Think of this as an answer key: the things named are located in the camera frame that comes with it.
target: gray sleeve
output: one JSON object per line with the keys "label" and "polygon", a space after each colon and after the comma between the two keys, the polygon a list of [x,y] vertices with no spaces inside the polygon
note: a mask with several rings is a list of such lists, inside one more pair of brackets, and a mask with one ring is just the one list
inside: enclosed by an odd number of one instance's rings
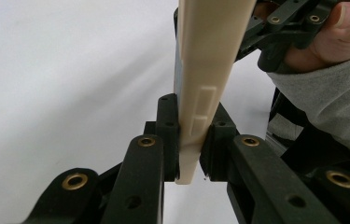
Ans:
{"label": "gray sleeve", "polygon": [[316,128],[350,149],[350,61],[311,73],[268,75]]}

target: person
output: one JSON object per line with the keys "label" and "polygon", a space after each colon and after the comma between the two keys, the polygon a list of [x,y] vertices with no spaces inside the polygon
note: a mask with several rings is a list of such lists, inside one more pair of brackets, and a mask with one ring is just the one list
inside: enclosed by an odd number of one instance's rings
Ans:
{"label": "person", "polygon": [[313,43],[290,48],[268,75],[316,128],[350,149],[350,2],[337,4]]}

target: white background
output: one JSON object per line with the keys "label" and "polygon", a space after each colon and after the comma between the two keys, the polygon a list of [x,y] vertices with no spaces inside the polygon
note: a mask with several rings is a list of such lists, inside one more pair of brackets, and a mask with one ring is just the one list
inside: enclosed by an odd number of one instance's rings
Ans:
{"label": "white background", "polygon": [[[56,175],[122,161],[173,91],[176,6],[0,1],[0,224],[24,221]],[[222,103],[241,133],[264,137],[274,86],[257,58],[235,64]],[[165,185],[164,223],[236,223],[226,185],[197,173]]]}

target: beige plastic object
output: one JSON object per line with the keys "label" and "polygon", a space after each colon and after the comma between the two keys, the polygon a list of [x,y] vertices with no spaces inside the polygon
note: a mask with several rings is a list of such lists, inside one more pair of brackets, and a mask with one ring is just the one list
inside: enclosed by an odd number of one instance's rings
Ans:
{"label": "beige plastic object", "polygon": [[177,184],[192,181],[255,4],[255,0],[179,0],[175,93],[181,133]]}

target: white plastic bar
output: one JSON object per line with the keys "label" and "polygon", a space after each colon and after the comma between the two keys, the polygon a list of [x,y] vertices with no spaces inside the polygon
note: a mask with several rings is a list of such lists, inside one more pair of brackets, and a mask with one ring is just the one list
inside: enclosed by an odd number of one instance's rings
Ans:
{"label": "white plastic bar", "polygon": [[255,4],[256,0],[179,0],[175,93],[181,133],[177,184],[192,181]]}

